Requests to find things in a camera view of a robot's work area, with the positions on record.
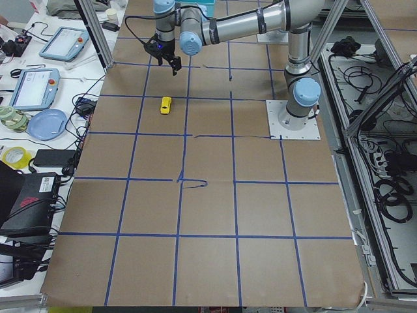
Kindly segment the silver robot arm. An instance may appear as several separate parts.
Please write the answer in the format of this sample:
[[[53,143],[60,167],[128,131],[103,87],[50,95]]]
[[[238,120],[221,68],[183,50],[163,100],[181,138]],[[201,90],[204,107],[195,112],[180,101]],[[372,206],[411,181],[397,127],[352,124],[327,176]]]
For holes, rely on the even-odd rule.
[[[154,1],[151,19],[155,34],[143,47],[159,63],[166,61],[176,74],[182,67],[175,54],[176,41],[183,53],[193,56],[204,46],[280,30],[288,34],[289,40],[285,75],[295,78],[307,74],[313,66],[311,23],[323,6],[324,1],[274,1],[265,7],[215,18],[207,16],[201,5]]]

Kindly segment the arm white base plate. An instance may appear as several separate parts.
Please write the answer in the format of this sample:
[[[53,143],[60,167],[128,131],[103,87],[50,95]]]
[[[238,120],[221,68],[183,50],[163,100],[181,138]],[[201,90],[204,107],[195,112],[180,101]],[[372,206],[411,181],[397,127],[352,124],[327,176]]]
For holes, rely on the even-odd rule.
[[[273,140],[320,140],[317,119],[310,110],[306,117],[293,117],[286,100],[267,100],[266,112],[270,138]]]
[[[287,46],[289,43],[289,34],[288,32],[281,30],[269,31],[264,34],[258,34],[257,43]]]

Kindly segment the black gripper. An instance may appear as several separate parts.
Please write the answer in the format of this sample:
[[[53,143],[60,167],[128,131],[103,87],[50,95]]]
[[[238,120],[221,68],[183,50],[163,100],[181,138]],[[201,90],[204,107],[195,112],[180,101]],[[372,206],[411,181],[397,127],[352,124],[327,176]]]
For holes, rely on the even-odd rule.
[[[163,41],[155,33],[143,45],[145,51],[158,61],[158,65],[163,65],[163,60],[166,60],[172,68],[172,74],[177,75],[182,68],[182,61],[179,56],[175,56],[175,39]]]

